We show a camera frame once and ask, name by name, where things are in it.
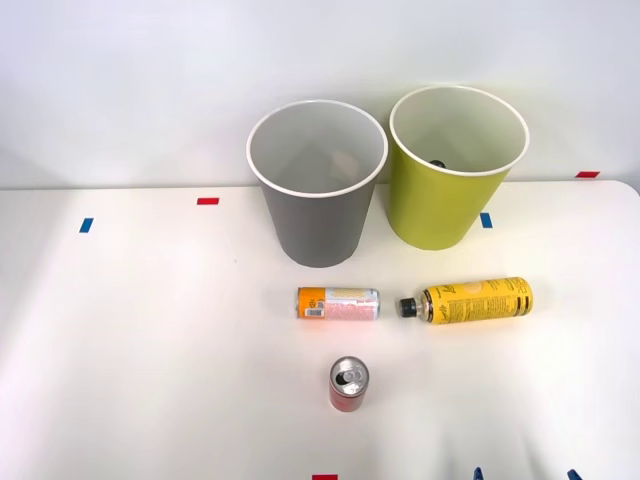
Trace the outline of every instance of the blue tape marker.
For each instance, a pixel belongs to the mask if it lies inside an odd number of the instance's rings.
[[[491,217],[488,213],[482,212],[480,214],[480,221],[482,222],[483,228],[493,228],[493,224],[491,223]]]
[[[89,233],[91,225],[93,224],[93,218],[85,218],[80,227],[80,233]]]

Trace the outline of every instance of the red can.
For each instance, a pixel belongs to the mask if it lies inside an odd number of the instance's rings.
[[[362,405],[369,386],[369,370],[356,357],[336,360],[329,372],[329,399],[341,412],[353,412]]]

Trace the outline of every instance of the yellow spray can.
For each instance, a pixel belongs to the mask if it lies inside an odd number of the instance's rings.
[[[520,277],[437,285],[400,300],[400,315],[434,324],[521,317],[532,308],[531,286]]]

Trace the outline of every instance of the lying can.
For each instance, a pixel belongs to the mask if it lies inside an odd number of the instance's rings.
[[[380,292],[373,288],[302,287],[296,296],[298,318],[377,320]]]
[[[329,399],[341,412],[353,412],[362,405],[369,386],[369,370],[356,357],[336,360],[329,372]]]
[[[434,323],[521,317],[533,308],[533,292],[520,277],[438,285],[400,300],[400,315]]]

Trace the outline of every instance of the white rim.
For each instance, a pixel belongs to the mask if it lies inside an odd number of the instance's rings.
[[[403,102],[405,102],[406,100],[411,98],[413,95],[417,95],[418,93],[424,92],[425,90],[435,90],[437,88],[458,88],[460,90],[469,90],[471,92],[481,93],[482,95],[486,95],[487,97],[492,98],[492,99],[496,100],[497,102],[500,102],[505,107],[507,107],[516,116],[516,118],[518,120],[520,120],[520,124],[522,125],[522,128],[524,129],[524,147],[522,147],[522,151],[520,152],[520,155],[518,155],[516,157],[516,159],[513,160],[511,163],[508,163],[508,164],[506,164],[506,165],[504,165],[504,166],[502,166],[500,168],[496,168],[494,170],[487,170],[485,172],[460,172],[458,170],[450,170],[448,168],[441,168],[441,167],[437,167],[435,165],[432,165],[429,162],[426,162],[425,160],[422,160],[415,153],[413,153],[411,150],[409,150],[404,145],[404,143],[402,143],[400,141],[400,139],[398,138],[398,135],[396,133],[396,129],[395,129],[395,125],[394,125],[395,124],[396,112],[398,111],[398,108],[400,107],[400,105],[402,105]],[[438,172],[449,173],[451,175],[458,175],[460,177],[486,177],[486,176],[489,176],[489,175],[495,175],[496,173],[504,172],[505,170],[509,170],[516,163],[518,163],[518,161],[520,161],[520,159],[522,157],[524,157],[524,154],[527,153],[527,150],[529,148],[529,127],[527,126],[527,123],[524,121],[524,118],[522,118],[522,115],[520,115],[520,113],[518,113],[518,111],[515,108],[513,108],[511,105],[509,105],[507,102],[505,102],[501,98],[496,97],[495,95],[492,95],[489,92],[485,92],[484,90],[480,90],[478,88],[465,87],[463,85],[432,85],[430,87],[424,87],[424,88],[421,88],[419,90],[414,90],[413,92],[407,93],[404,97],[402,97],[400,100],[398,100],[398,103],[396,103],[395,106],[393,107],[393,110],[391,110],[391,117],[390,117],[390,120],[389,120],[389,127],[391,129],[391,136],[396,141],[398,146],[402,149],[402,151],[404,153],[409,155],[416,162],[421,163],[425,167],[429,167],[429,168],[432,168],[434,170],[437,170]]]
[[[277,184],[273,183],[272,181],[270,181],[267,178],[265,178],[264,175],[262,175],[262,173],[260,173],[260,171],[256,168],[255,164],[253,163],[253,158],[251,157],[251,142],[253,140],[253,136],[256,134],[256,132],[258,131],[260,126],[264,122],[269,120],[272,116],[274,116],[275,114],[281,112],[282,110],[286,110],[287,108],[291,108],[291,107],[295,107],[296,105],[303,105],[303,104],[307,104],[307,103],[330,103],[330,104],[333,104],[333,105],[340,105],[342,107],[350,108],[351,110],[355,110],[356,112],[364,115],[378,129],[378,132],[380,133],[380,137],[382,138],[382,144],[383,144],[382,158],[380,159],[380,162],[378,163],[378,166],[376,167],[376,169],[369,176],[367,176],[364,180],[361,180],[360,182],[356,183],[355,185],[352,185],[350,187],[344,188],[342,190],[336,190],[335,192],[305,193],[305,192],[296,192],[295,190],[289,190],[287,188],[281,187],[280,185],[277,185]],[[286,193],[287,195],[293,195],[294,197],[301,197],[301,198],[328,198],[328,197],[337,197],[338,195],[344,195],[345,193],[353,192],[354,190],[357,190],[358,188],[362,187],[363,185],[366,185],[373,178],[375,178],[375,176],[378,175],[378,173],[380,173],[380,170],[382,170],[382,167],[384,167],[384,164],[387,161],[387,156],[388,156],[388,153],[389,153],[389,141],[388,141],[387,135],[384,132],[384,129],[382,128],[380,123],[375,118],[373,118],[373,116],[371,116],[370,114],[368,114],[367,112],[365,112],[361,108],[354,107],[353,105],[349,105],[348,103],[338,102],[336,100],[302,100],[300,102],[293,102],[293,103],[289,103],[288,105],[284,105],[283,107],[277,108],[273,112],[271,112],[271,113],[265,115],[264,117],[262,117],[262,119],[256,124],[255,127],[253,127],[253,130],[251,130],[251,133],[249,134],[249,138],[247,139],[247,148],[246,148],[246,150],[247,150],[247,160],[249,161],[249,166],[251,167],[251,170],[253,170],[254,175],[256,177],[258,177],[260,179],[260,181],[266,183],[267,185],[269,185],[274,190],[278,190],[279,192]]]

